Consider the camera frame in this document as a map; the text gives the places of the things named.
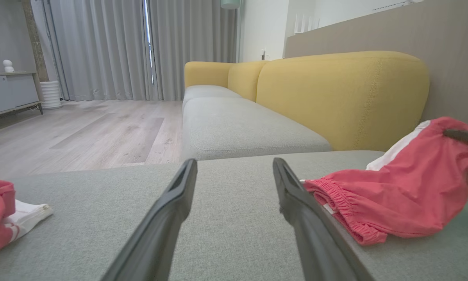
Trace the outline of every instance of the sofa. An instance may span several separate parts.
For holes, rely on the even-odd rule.
[[[400,55],[388,53],[376,54]],[[409,76],[417,69],[409,65],[419,65],[420,69],[423,69],[421,62],[408,56],[410,63],[404,65],[403,59],[389,58],[384,62],[383,57],[379,59],[370,53],[369,59],[366,59],[368,56],[364,55],[363,53],[356,59],[349,57],[354,57],[354,54],[344,55],[345,60],[349,60],[352,65],[359,60],[368,65],[355,66],[355,78],[351,74],[351,67],[342,63],[340,59],[336,62],[337,69],[333,69],[332,66],[327,68],[335,74],[343,72],[350,75],[350,80],[334,80],[335,83],[343,85],[333,86],[327,82],[328,79],[317,78],[326,75],[325,70],[322,70],[319,75],[313,76],[313,79],[319,82],[309,82],[305,89],[303,86],[296,88],[295,93],[310,93],[314,87],[324,87],[325,91],[320,92],[328,92],[327,98],[331,101],[322,102],[310,94],[293,94],[293,98],[287,96],[290,87],[283,87],[279,79],[264,81],[266,74],[291,76],[285,69],[294,64],[305,65],[306,59],[314,59],[317,62],[322,58],[292,59],[288,64],[283,59],[283,62],[192,62],[186,65],[188,99],[184,101],[184,135],[186,127],[189,126],[187,134],[194,141],[190,140],[191,144],[201,144],[200,148],[213,146],[211,151],[205,149],[206,152],[189,148],[190,152],[186,151],[186,155],[197,153],[201,158],[223,158],[198,161],[191,213],[180,229],[170,280],[304,280],[293,228],[279,213],[279,198],[272,171],[273,158],[285,159],[299,178],[319,178],[342,169],[365,169],[369,162],[382,155],[381,151],[368,150],[369,146],[382,150],[389,142],[393,142],[394,137],[391,134],[395,130],[385,126],[410,130],[416,125],[418,120],[405,122],[402,119],[403,115],[400,112],[406,110],[403,104],[407,103],[403,100],[403,95],[411,101],[424,102],[424,94],[419,89],[422,98],[418,99],[412,92],[402,94],[398,91],[398,87],[417,89],[420,86],[401,85],[400,78],[394,75],[399,70],[392,66],[398,64],[399,68],[405,68],[405,74]],[[378,65],[381,66],[380,70],[373,71],[376,75],[369,72]],[[255,78],[253,73],[257,72],[257,68],[261,70]],[[311,69],[307,69],[300,75],[310,71]],[[369,75],[376,76],[372,78],[373,82],[364,81]],[[238,79],[246,83],[236,84]],[[286,80],[286,83],[291,84],[292,80],[298,79],[295,76]],[[389,82],[400,84],[392,87],[386,85]],[[339,91],[341,87],[354,91],[361,97],[345,98]],[[269,99],[262,98],[266,94],[272,94],[286,105],[272,105]],[[313,100],[316,104],[308,105]],[[344,107],[340,108],[339,105],[333,105],[340,100],[347,106],[343,105]],[[395,104],[400,104],[400,108],[396,108]],[[323,105],[324,112],[316,108],[318,105]],[[223,118],[221,110],[212,113],[215,108],[221,108],[225,113],[229,106],[244,112],[236,116],[234,111],[231,111],[228,115],[230,118],[244,120],[244,116],[249,116],[250,119],[259,118],[262,121],[252,119],[251,123],[246,120],[240,122],[238,119]],[[310,121],[300,119],[299,112],[292,111],[296,107],[305,111],[301,112],[303,117],[316,117]],[[273,127],[262,133],[251,129],[252,133],[257,133],[254,136],[236,138],[235,131],[225,130],[223,134],[210,136],[211,139],[207,139],[208,136],[202,139],[200,133],[195,133],[195,130],[200,128],[203,133],[216,134],[217,128],[216,123],[208,123],[207,118],[202,117],[201,112],[197,112],[201,108],[204,109],[203,112],[210,110],[207,113],[211,120],[221,119],[227,123],[233,121],[237,126],[254,126],[252,128],[260,128],[261,123]],[[339,114],[333,115],[333,110],[339,110]],[[361,117],[340,118],[348,115],[351,110]],[[394,118],[397,114],[401,116],[398,120]],[[406,111],[403,114],[408,115],[409,119],[419,118],[418,113]],[[375,117],[386,120],[378,121]],[[271,119],[276,119],[278,124],[270,124]],[[360,124],[362,128],[359,130],[356,126]],[[281,130],[291,130],[291,125],[298,127],[292,132],[306,134],[304,140],[291,139],[289,135],[272,130],[277,128],[276,126],[281,126]],[[381,126],[386,136],[377,131],[378,126]],[[353,130],[353,133],[341,132],[345,128]],[[270,137],[270,134],[276,139],[284,139],[288,146],[281,145],[279,148],[273,145],[268,147],[269,152],[257,147],[262,142],[257,142],[256,139]],[[236,141],[227,141],[224,135]],[[340,135],[350,137],[351,140],[341,141],[335,138]],[[308,142],[310,149],[324,150],[325,146],[319,146],[321,138],[329,144],[328,150],[336,151],[306,151],[308,147],[298,148],[295,145]],[[374,144],[367,144],[366,139],[371,139]],[[235,151],[239,148],[243,150],[242,144],[253,146],[249,147],[251,150]],[[280,151],[278,155],[260,155],[277,151]],[[48,203],[54,213],[30,233],[0,250],[0,280],[100,279],[179,166],[179,163],[141,165],[8,179],[15,185],[17,199],[35,204]],[[341,225],[334,219],[332,221],[376,280],[468,280],[468,203],[462,212],[436,235],[411,239],[389,235],[384,244],[369,247],[359,246]]]
[[[419,59],[371,51],[272,62],[188,62],[182,159],[386,151],[418,125]]]

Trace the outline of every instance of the curtain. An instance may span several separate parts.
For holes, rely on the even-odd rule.
[[[50,0],[65,99],[152,98],[144,1]]]
[[[147,0],[157,100],[184,98],[184,65],[236,61],[236,10],[220,0]]]

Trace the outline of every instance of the cabinet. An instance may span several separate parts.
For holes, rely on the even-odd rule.
[[[0,112],[40,103],[35,73],[0,73]]]

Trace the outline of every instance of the floor plank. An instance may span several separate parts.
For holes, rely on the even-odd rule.
[[[0,178],[178,162],[181,101],[63,101],[0,119]]]

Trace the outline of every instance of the yellow sofa backrest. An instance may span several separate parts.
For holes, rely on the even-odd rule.
[[[266,60],[259,60],[234,64],[229,70],[227,88],[243,98],[255,101],[260,70],[266,63]]]
[[[386,151],[418,124],[428,92],[421,60],[371,51],[269,62],[256,101],[319,133],[335,150]]]

